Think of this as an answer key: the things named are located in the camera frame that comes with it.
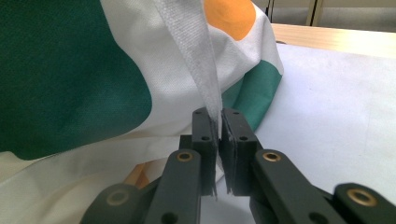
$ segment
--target brass screw insert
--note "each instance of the brass screw insert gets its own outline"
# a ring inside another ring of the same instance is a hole
[[[192,154],[190,152],[180,152],[177,154],[178,161],[190,161],[192,160]]]
[[[265,152],[262,157],[267,161],[280,161],[281,157],[275,152]]]
[[[363,206],[374,207],[377,204],[376,198],[364,189],[349,189],[346,194],[353,202]]]

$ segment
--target screw hole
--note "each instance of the screw hole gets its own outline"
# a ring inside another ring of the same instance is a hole
[[[262,154],[262,157],[268,161],[280,161],[280,156],[277,155],[275,152],[266,152]]]
[[[178,161],[190,161],[192,160],[192,154],[190,152],[181,152],[177,154]]]
[[[311,221],[315,224],[328,224],[329,223],[327,218],[319,213],[310,213],[309,219],[311,219]]]
[[[161,218],[163,224],[175,224],[177,223],[178,217],[175,213],[165,213]]]
[[[349,189],[346,194],[355,203],[363,206],[376,206],[375,197],[364,189]]]

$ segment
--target green fabric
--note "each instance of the green fabric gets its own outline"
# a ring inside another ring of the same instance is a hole
[[[272,103],[281,78],[276,67],[260,61],[243,79],[222,94],[223,105],[241,111],[250,127],[256,130]]]
[[[35,159],[126,133],[149,89],[99,1],[1,1],[0,151]]]

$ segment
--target orange fabric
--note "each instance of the orange fabric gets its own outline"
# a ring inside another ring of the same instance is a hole
[[[136,187],[138,189],[142,189],[150,183],[149,178],[146,176],[145,172],[142,172],[137,179]]]
[[[256,10],[250,0],[205,0],[207,22],[230,35],[243,39],[256,20]]]
[[[143,174],[143,169],[145,168],[145,163],[137,164],[132,172],[125,178],[123,181],[124,184],[129,185],[137,185],[137,181],[139,180],[140,176]]]

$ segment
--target orange patch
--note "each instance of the orange patch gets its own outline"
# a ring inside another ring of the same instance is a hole
[[[230,35],[243,39],[256,20],[256,10],[250,0],[205,0],[207,22]]]
[[[136,187],[138,189],[142,189],[149,184],[149,179],[144,172],[139,176],[139,179],[136,182]]]

